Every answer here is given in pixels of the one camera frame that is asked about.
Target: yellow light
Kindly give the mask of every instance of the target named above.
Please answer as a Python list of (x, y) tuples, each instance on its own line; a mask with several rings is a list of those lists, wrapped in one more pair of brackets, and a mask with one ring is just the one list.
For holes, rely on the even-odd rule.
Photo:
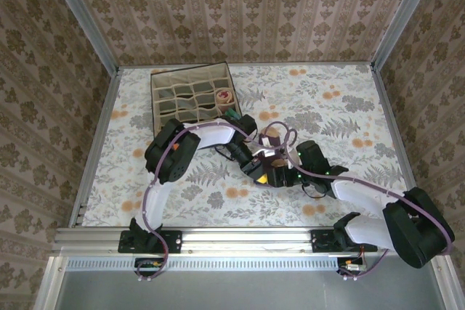
[(257, 182), (259, 182), (260, 184), (268, 183), (268, 176), (266, 174), (264, 174), (263, 176), (261, 176), (260, 178), (257, 179)]

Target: black robotic joint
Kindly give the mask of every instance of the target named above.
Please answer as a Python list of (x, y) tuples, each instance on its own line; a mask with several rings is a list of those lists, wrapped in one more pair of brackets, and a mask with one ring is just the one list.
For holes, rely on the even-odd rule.
[[(161, 226), (155, 229), (157, 233), (166, 241), (170, 253), (181, 253), (182, 231), (181, 230), (161, 230)], [(163, 246), (158, 238), (151, 232), (145, 231), (136, 222), (131, 219), (129, 230), (121, 232), (119, 244), (119, 253), (163, 253)]]
[[(145, 167), (149, 172), (155, 173), (155, 169), (163, 152), (173, 138), (183, 129), (184, 125), (182, 125), (181, 122), (177, 119), (171, 119), (157, 134), (153, 142), (150, 143), (149, 147), (145, 151), (145, 159), (147, 161)], [(161, 165), (160, 173), (158, 174), (160, 184), (167, 181), (176, 181), (182, 177), (189, 167), (189, 163), (192, 160), (200, 141), (201, 139), (196, 134), (192, 134), (190, 132), (187, 132), (179, 138), (175, 147), (172, 147), (169, 150)]]
[[(424, 190), (414, 187), (404, 194), (405, 199), (433, 216), (451, 241), (455, 240), (452, 229)], [(419, 269), (447, 246), (439, 228), (404, 202), (388, 203), (383, 214), (394, 249), (408, 265)]]
[[(240, 128), (246, 134), (251, 135), (256, 131), (255, 120), (250, 115), (244, 115), (239, 120), (223, 116), (230, 124)], [(262, 162), (252, 155), (252, 152), (244, 143), (246, 137), (240, 132), (235, 132), (226, 149), (230, 152), (231, 158), (239, 163), (240, 170), (253, 180), (259, 179), (264, 174)]]
[[(315, 141), (306, 141), (296, 147), (302, 162), (302, 168), (314, 174), (324, 174), (327, 176), (338, 176), (339, 174), (348, 171), (343, 166), (329, 166), (328, 159), (325, 158), (320, 146)], [(331, 182), (333, 179), (323, 179), (313, 176), (302, 175), (301, 182), (304, 187), (312, 185), (317, 192), (336, 198)]]

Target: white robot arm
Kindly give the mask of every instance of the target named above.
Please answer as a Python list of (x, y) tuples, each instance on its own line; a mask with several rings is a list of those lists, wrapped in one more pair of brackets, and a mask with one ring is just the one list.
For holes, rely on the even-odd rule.
[[(366, 209), (370, 216), (350, 213), (334, 224), (335, 242), (342, 250), (355, 250), (361, 244), (375, 245), (395, 250), (409, 265), (419, 268), (454, 240), (452, 230), (425, 191), (419, 188), (408, 192), (390, 189), (388, 196), (387, 189), (383, 193), (376, 184), (357, 180), (356, 174), (346, 168), (329, 166), (313, 141), (296, 147), (299, 164), (290, 159), (295, 166), (271, 168), (264, 158), (252, 155), (244, 143), (245, 135), (253, 131), (256, 131), (256, 124), (248, 115), (195, 125), (182, 125), (175, 119), (169, 121), (145, 153), (147, 170), (157, 173), (157, 169), (158, 176), (151, 182), (146, 204), (136, 216), (139, 227), (149, 231), (149, 227), (161, 226), (173, 182), (185, 173), (197, 149), (224, 144), (242, 172), (257, 183), (273, 187), (312, 185), (318, 192)], [(412, 210), (405, 201), (414, 203), (426, 216)]]

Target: table surface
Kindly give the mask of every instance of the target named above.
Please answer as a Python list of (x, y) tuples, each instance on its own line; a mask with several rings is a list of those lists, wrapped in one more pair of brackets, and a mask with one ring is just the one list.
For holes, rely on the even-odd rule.
[[(127, 226), (147, 186), (144, 152), (153, 140), (150, 72), (125, 68), (113, 107), (84, 226)], [(331, 165), (394, 189), (405, 183), (368, 65), (232, 65), (243, 114), (259, 130), (284, 121), (299, 141), (315, 140)], [(318, 195), (309, 187), (309, 194)], [(300, 186), (254, 185), (238, 164), (199, 150), (171, 191), (165, 227), (328, 226), (363, 210), (330, 197), (315, 200)]]

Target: patterned wallpaper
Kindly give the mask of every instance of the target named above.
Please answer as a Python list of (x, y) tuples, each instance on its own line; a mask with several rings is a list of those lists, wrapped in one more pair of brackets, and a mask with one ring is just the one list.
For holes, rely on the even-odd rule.
[(119, 65), (371, 61), (401, 0), (84, 0)]
[(381, 74), (416, 181), (456, 234), (465, 289), (465, 0), (421, 0)]
[(64, 0), (0, 0), (0, 308), (29, 309), (109, 76)]

